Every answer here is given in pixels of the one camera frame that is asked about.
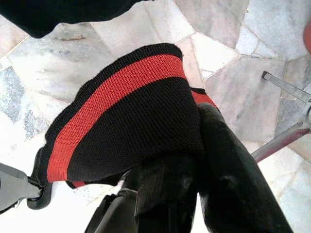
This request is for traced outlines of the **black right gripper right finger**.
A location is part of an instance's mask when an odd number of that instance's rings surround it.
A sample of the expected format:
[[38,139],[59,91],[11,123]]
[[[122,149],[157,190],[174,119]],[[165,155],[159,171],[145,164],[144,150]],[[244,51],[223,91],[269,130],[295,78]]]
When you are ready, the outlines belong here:
[[198,105],[205,155],[200,162],[200,199],[212,233],[291,233],[255,159],[220,111]]

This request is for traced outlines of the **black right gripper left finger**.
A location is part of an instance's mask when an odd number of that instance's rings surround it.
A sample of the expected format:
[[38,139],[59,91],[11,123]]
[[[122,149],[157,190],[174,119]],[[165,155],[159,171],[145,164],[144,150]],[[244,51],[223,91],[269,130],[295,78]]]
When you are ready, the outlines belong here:
[[140,166],[135,219],[139,233],[189,233],[196,206],[195,160],[168,156]]

